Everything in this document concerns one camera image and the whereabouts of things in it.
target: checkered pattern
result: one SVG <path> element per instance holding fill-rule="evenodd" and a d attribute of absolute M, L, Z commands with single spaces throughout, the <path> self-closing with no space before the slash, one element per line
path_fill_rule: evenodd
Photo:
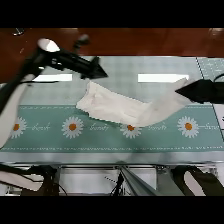
<path fill-rule="evenodd" d="M 200 79 L 201 73 L 194 57 L 149 57 L 149 56 L 101 56 L 101 66 L 109 78 L 94 82 L 143 102 L 150 102 L 163 94 L 167 83 L 138 83 L 139 73 L 188 74 Z M 57 74 L 59 71 L 47 68 L 43 74 Z M 60 73 L 73 73 L 72 82 L 52 84 L 32 84 L 24 94 L 21 105 L 75 105 L 85 94 L 88 80 L 79 79 L 79 74 L 69 70 Z"/>
<path fill-rule="evenodd" d="M 211 79 L 213 81 L 216 76 L 224 73 L 224 59 L 223 58 L 200 57 L 197 59 L 205 79 Z M 223 82 L 224 77 L 218 79 L 217 81 Z"/>

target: brown wooden floor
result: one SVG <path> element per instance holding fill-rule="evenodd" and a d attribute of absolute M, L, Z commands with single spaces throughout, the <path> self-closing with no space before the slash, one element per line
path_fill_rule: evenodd
<path fill-rule="evenodd" d="M 22 36 L 0 29 L 0 82 L 16 74 L 39 38 L 72 50 L 88 34 L 91 43 L 82 55 L 147 55 L 224 57 L 224 28 L 27 28 Z"/>

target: orange flower center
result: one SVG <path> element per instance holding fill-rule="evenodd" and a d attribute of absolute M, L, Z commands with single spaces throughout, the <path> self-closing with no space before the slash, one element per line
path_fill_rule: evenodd
<path fill-rule="evenodd" d="M 76 129 L 76 124 L 70 124 L 70 125 L 69 125 L 69 129 L 70 129 L 71 131 L 74 131 L 74 130 Z"/>
<path fill-rule="evenodd" d="M 19 130 L 19 124 L 15 124 L 13 130 L 14 130 L 14 131 Z"/>
<path fill-rule="evenodd" d="M 131 125 L 128 125 L 128 130 L 129 130 L 129 131 L 133 131 L 133 130 L 135 130 L 135 128 L 132 127 Z"/>
<path fill-rule="evenodd" d="M 192 129 L 192 124 L 190 124 L 190 123 L 186 123 L 186 124 L 185 124 L 185 128 L 186 128 L 188 131 L 190 131 L 190 130 Z"/>

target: daisy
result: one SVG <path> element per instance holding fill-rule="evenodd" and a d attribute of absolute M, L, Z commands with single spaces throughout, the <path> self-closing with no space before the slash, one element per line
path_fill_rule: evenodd
<path fill-rule="evenodd" d="M 126 138 L 135 138 L 135 136 L 139 136 L 141 134 L 140 130 L 142 129 L 125 124 L 122 124 L 120 129 L 120 131 L 123 131 L 123 135 L 125 135 Z"/>
<path fill-rule="evenodd" d="M 26 130 L 26 120 L 22 117 L 18 117 L 14 125 L 11 138 L 17 138 L 23 134 L 23 131 Z"/>
<path fill-rule="evenodd" d="M 65 122 L 63 122 L 63 135 L 66 135 L 66 138 L 75 138 L 82 133 L 81 131 L 83 130 L 83 126 L 83 122 L 78 117 L 69 117 Z"/>
<path fill-rule="evenodd" d="M 182 117 L 179 119 L 177 127 L 179 128 L 178 130 L 182 132 L 182 135 L 185 135 L 185 137 L 194 138 L 199 133 L 199 127 L 194 118 L 186 116 Z"/>

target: white towel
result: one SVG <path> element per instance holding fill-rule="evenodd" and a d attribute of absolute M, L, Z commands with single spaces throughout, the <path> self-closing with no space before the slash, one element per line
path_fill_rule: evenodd
<path fill-rule="evenodd" d="M 175 90 L 188 85 L 192 80 L 181 79 L 171 84 L 171 88 L 159 99 L 143 103 L 114 93 L 99 84 L 89 82 L 85 96 L 76 108 L 89 113 L 99 120 L 112 121 L 133 127 L 146 127 L 161 122 L 190 104 L 191 101 Z"/>

